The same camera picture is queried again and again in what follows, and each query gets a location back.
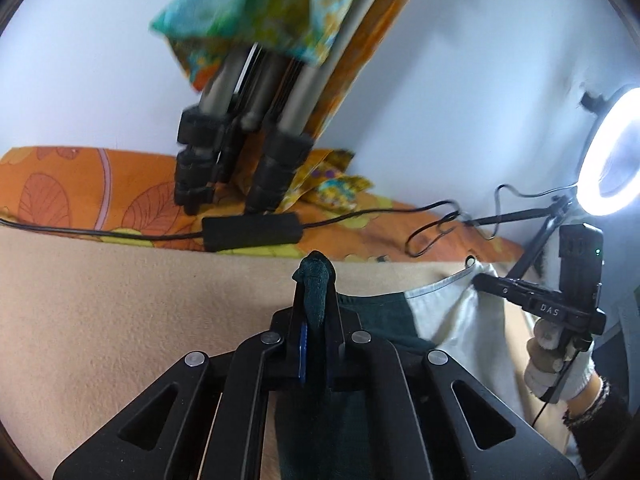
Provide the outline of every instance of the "orange patterned cloth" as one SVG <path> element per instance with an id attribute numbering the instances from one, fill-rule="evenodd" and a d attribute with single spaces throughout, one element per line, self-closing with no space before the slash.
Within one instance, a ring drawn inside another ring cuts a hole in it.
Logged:
<path id="1" fill-rule="evenodd" d="M 318 204 L 330 211 L 355 211 L 358 207 L 356 194 L 372 188 L 373 183 L 363 176 L 345 173 L 353 155 L 347 150 L 312 150 L 304 164 L 296 171 L 277 212 L 288 210 L 298 200 Z M 260 154 L 256 153 L 255 160 L 259 157 Z M 236 165 L 238 171 L 242 171 L 245 164 L 251 162 L 244 156 Z M 234 181 L 245 196 L 251 189 L 251 182 L 252 176 L 249 174 L 242 180 Z"/>
<path id="2" fill-rule="evenodd" d="M 196 217 L 174 204 L 175 159 L 165 155 L 95 148 L 14 148 L 0 160 L 0 209 L 4 218 L 38 225 L 93 230 L 183 234 L 199 231 L 204 216 L 241 214 L 244 197 L 233 186 L 216 191 L 216 203 Z M 406 207 L 366 192 L 358 208 Z M 303 222 L 333 218 L 336 213 L 296 202 L 291 208 Z M 333 260 L 367 261 L 384 257 L 395 262 L 462 261 L 469 254 L 486 262 L 508 262 L 521 253 L 518 245 L 497 238 L 485 241 L 475 230 L 459 226 L 423 257 L 403 252 L 409 234 L 436 217 L 429 213 L 378 214 L 307 230 L 299 243 L 225 251 L 233 254 L 301 258 L 320 250 Z M 415 239 L 429 243 L 436 233 Z M 201 240 L 145 242 L 109 237 L 82 237 L 102 242 L 203 250 Z"/>

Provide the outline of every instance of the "black cable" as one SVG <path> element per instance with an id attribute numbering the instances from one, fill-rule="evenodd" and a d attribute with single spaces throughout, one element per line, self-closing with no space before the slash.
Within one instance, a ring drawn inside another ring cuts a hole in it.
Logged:
<path id="1" fill-rule="evenodd" d="M 407 256 L 410 256 L 412 258 L 419 258 L 423 254 L 425 254 L 427 251 L 429 251 L 434 246 L 434 244 L 436 244 L 442 237 L 445 237 L 446 235 L 448 235 L 455 228 L 451 228 L 451 229 L 448 229 L 446 231 L 441 231 L 438 234 L 438 236 L 436 236 L 425 248 L 423 248 L 421 251 L 418 251 L 417 253 L 414 253 L 411 250 L 411 247 L 410 247 L 411 240 L 413 240 L 415 237 L 417 237 L 417 235 L 419 235 L 421 232 L 426 231 L 427 229 L 430 229 L 430 228 L 435 227 L 435 226 L 440 228 L 441 225 L 446 224 L 447 222 L 451 222 L 451 221 L 455 220 L 456 218 L 458 218 L 458 216 L 460 216 L 460 205 L 455 200 L 440 200 L 439 202 L 434 202 L 433 204 L 429 204 L 429 205 L 426 205 L 424 207 L 417 207 L 417 208 L 413 208 L 413 209 L 396 209 L 396 208 L 362 209 L 360 211 L 354 211 L 354 212 L 351 212 L 351 213 L 347 213 L 345 215 L 337 216 L 336 218 L 331 218 L 331 219 L 328 219 L 328 220 L 322 220 L 320 222 L 312 222 L 312 223 L 309 223 L 309 224 L 302 224 L 302 228 L 303 229 L 313 229 L 313 228 L 316 228 L 316 227 L 324 227 L 324 226 L 331 225 L 331 224 L 337 224 L 338 222 L 342 222 L 344 220 L 348 220 L 349 218 L 355 218 L 357 216 L 366 215 L 366 214 L 370 214 L 370 213 L 422 213 L 422 212 L 429 211 L 431 209 L 435 209 L 435 208 L 443 206 L 443 205 L 452 205 L 456 209 L 455 209 L 455 211 L 452 211 L 451 213 L 448 213 L 448 214 L 444 215 L 439 220 L 436 220 L 435 222 L 431 222 L 431 223 L 419 228 L 418 230 L 414 231 L 407 238 L 407 240 L 406 240 L 406 242 L 404 244 L 404 253 L 407 254 Z"/>
<path id="2" fill-rule="evenodd" d="M 537 198 L 540 196 L 545 196 L 551 193 L 555 193 L 557 191 L 562 191 L 565 189 L 571 189 L 572 187 L 575 187 L 576 184 L 571 184 L 570 186 L 564 186 L 564 187 L 556 187 L 554 189 L 549 189 L 547 191 L 543 191 L 542 193 L 536 193 L 536 194 L 524 194 L 519 192 L 515 187 L 511 186 L 510 184 L 502 184 L 501 186 L 498 186 L 495 191 L 494 191 L 494 198 L 495 198 L 495 208 L 496 208 L 496 216 L 498 217 L 498 222 L 496 222 L 495 224 L 495 228 L 494 228 L 494 232 L 492 233 L 492 235 L 487 238 L 484 236 L 484 234 L 482 233 L 482 231 L 478 228 L 478 226 L 474 226 L 482 235 L 482 237 L 484 237 L 486 240 L 492 240 L 493 238 L 496 237 L 497 233 L 498 233 L 498 229 L 500 227 L 500 221 L 499 218 L 501 216 L 500 213 L 500 190 L 506 188 L 509 191 L 511 191 L 514 195 L 519 196 L 521 198 Z M 349 218 L 356 218 L 358 216 L 362 216 L 362 215 L 366 215 L 366 214 L 372 214 L 372 213 L 421 213 L 421 212 L 425 212 L 425 211 L 429 211 L 431 209 L 435 209 L 437 207 L 443 206 L 443 205 L 452 205 L 455 210 L 452 211 L 451 213 L 448 213 L 446 215 L 444 215 L 442 218 L 440 218 L 439 220 L 436 220 L 434 222 L 431 222 L 421 228 L 419 228 L 418 230 L 414 231 L 406 240 L 405 244 L 404 244 L 404 252 L 405 254 L 407 254 L 408 256 L 412 257 L 412 258 L 419 258 L 420 256 L 423 256 L 427 251 L 429 251 L 441 238 L 445 237 L 446 235 L 448 235 L 450 232 L 452 232 L 455 228 L 450 228 L 447 229 L 446 231 L 440 231 L 440 233 L 422 250 L 417 251 L 417 252 L 413 252 L 410 248 L 411 245 L 411 241 L 417 237 L 417 235 L 419 235 L 420 233 L 426 231 L 427 229 L 430 229 L 432 227 L 438 227 L 438 229 L 440 230 L 440 227 L 448 222 L 451 222 L 453 220 L 455 220 L 456 218 L 458 218 L 460 215 L 465 215 L 465 213 L 462 212 L 462 210 L 460 209 L 460 205 L 455 201 L 455 200 L 440 200 L 439 202 L 434 202 L 433 204 L 429 204 L 427 206 L 424 207 L 417 207 L 417 208 L 412 208 L 412 209 L 397 209 L 397 208 L 374 208 L 374 209 L 362 209 L 360 211 L 353 211 L 351 213 L 347 213 L 341 216 L 337 216 L 335 218 L 330 218 L 328 220 L 323 220 L 323 221 L 319 221 L 319 222 L 311 222 L 308 224 L 302 224 L 302 228 L 303 229 L 313 229 L 313 228 L 317 228 L 317 227 L 324 227 L 327 225 L 331 225 L 331 224 L 336 224 L 338 222 L 343 222 L 345 220 L 348 220 Z M 55 233 L 55 234 L 69 234 L 69 235 L 85 235 L 85 236 L 99 236 L 99 237 L 109 237 L 109 238 L 123 238 L 125 240 L 143 240 L 143 241 L 149 241 L 149 242 L 170 242 L 170 241 L 174 241 L 174 240 L 193 240 L 195 238 L 202 238 L 202 231 L 197 231 L 194 233 L 188 233 L 188 234 L 181 234 L 181 235 L 137 235 L 137 234 L 130 234 L 130 233 L 115 233 L 115 232 L 111 232 L 111 231 L 100 231 L 100 230 L 92 230 L 92 229 L 73 229 L 73 228 L 67 228 L 67 227 L 51 227 L 51 226 L 39 226 L 39 225 L 33 225 L 33 224 L 23 224 L 21 222 L 12 222 L 9 220 L 5 220 L 0 218 L 0 225 L 4 225 L 7 227 L 13 227 L 15 229 L 20 229 L 23 231 L 32 231 L 32 232 L 41 232 L 41 233 Z"/>
<path id="3" fill-rule="evenodd" d="M 546 191 L 543 191 L 542 193 L 526 194 L 526 193 L 519 192 L 511 184 L 501 184 L 500 186 L 496 187 L 495 190 L 494 190 L 494 202 L 495 202 L 495 215 L 494 216 L 498 217 L 498 221 L 495 223 L 493 232 L 488 237 L 484 234 L 484 232 L 482 231 L 480 226 L 474 224 L 473 219 L 468 215 L 468 213 L 462 213 L 462 215 L 469 217 L 468 218 L 468 222 L 470 222 L 471 225 L 476 229 L 476 231 L 478 231 L 480 233 L 482 238 L 484 238 L 487 241 L 491 241 L 495 237 L 497 237 L 498 231 L 500 229 L 500 225 L 502 223 L 500 221 L 501 218 L 502 218 L 502 211 L 501 211 L 502 207 L 500 206 L 500 191 L 501 190 L 508 189 L 509 191 L 511 191 L 512 194 L 514 194 L 515 196 L 517 196 L 519 198 L 539 198 L 541 196 L 550 195 L 550 194 L 556 193 L 558 191 L 564 191 L 564 190 L 567 190 L 567 189 L 572 189 L 572 188 L 576 187 L 577 185 L 578 185 L 578 183 L 575 182 L 574 184 L 570 184 L 569 186 L 562 186 L 562 187 L 555 187 L 553 189 L 547 189 Z"/>
<path id="4" fill-rule="evenodd" d="M 549 399 L 553 399 L 553 396 L 556 394 L 556 390 L 558 389 L 558 386 L 560 385 L 560 383 L 562 382 L 562 379 L 564 379 L 564 376 L 567 375 L 567 373 L 569 372 L 569 369 L 571 368 L 571 365 L 574 364 L 575 359 L 578 357 L 578 354 L 580 352 L 579 351 L 575 351 L 574 356 L 571 358 L 571 360 L 569 361 L 569 364 L 564 368 L 564 370 L 562 370 L 560 372 L 560 374 L 558 375 L 558 378 L 556 379 L 556 382 L 554 383 L 553 386 L 551 386 L 551 394 L 549 395 Z M 531 427 L 534 428 L 536 425 L 536 422 L 538 421 L 538 419 L 540 418 L 540 415 L 542 415 L 542 412 L 545 411 L 545 408 L 549 405 L 549 400 L 547 402 L 545 402 L 542 405 L 542 408 L 540 408 L 540 411 L 538 412 L 538 414 L 536 415 L 536 418 L 533 419 L 533 422 L 531 423 Z"/>
<path id="5" fill-rule="evenodd" d="M 98 231 L 94 229 L 73 229 L 69 227 L 50 227 L 44 225 L 23 224 L 11 222 L 0 218 L 0 225 L 20 229 L 22 231 L 34 231 L 37 233 L 56 233 L 62 235 L 105 236 L 110 238 L 125 238 L 127 240 L 144 240 L 149 242 L 171 242 L 174 240 L 193 240 L 202 238 L 202 231 L 182 235 L 137 235 L 132 233 L 114 233 L 112 231 Z"/>

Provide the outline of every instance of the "green towel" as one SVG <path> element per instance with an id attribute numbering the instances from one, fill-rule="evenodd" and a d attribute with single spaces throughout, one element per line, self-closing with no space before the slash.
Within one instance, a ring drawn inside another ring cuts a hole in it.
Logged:
<path id="1" fill-rule="evenodd" d="M 293 275 L 305 285 L 307 372 L 305 387 L 281 393 L 276 404 L 282 480 L 374 479 L 364 392 L 331 392 L 325 385 L 324 300 L 333 272 L 331 263 L 315 251 Z M 357 312 L 364 330 L 399 349 L 422 353 L 434 348 L 418 337 L 403 294 L 338 295 L 338 304 Z"/>

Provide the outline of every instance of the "black sleeve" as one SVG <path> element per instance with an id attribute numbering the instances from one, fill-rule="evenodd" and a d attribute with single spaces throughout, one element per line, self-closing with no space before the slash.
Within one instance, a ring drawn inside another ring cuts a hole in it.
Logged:
<path id="1" fill-rule="evenodd" d="M 564 424 L 573 433 L 582 466 L 590 476 L 620 442 L 631 425 L 631 415 L 622 396 L 603 379 L 593 406 L 577 418 L 570 418 L 569 413 L 565 413 Z"/>

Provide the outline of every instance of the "hand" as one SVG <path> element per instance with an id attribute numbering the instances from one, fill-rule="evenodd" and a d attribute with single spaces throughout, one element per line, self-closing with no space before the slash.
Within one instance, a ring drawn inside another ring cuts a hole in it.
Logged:
<path id="1" fill-rule="evenodd" d="M 530 361 L 524 371 L 524 381 L 538 398 L 542 397 L 555 384 L 564 362 L 574 356 L 575 349 L 572 345 L 568 346 L 566 354 L 563 354 L 558 349 L 561 333 L 561 326 L 545 319 L 539 319 L 533 328 L 534 338 L 527 341 Z M 566 373 L 564 385 L 560 386 L 554 393 L 550 401 L 552 404 L 557 403 L 559 400 L 569 401 L 575 399 L 585 390 L 588 384 L 593 384 L 593 381 L 591 381 L 594 375 L 593 360 L 591 359 L 592 352 L 593 343 L 589 350 L 578 354 L 578 357 Z"/>

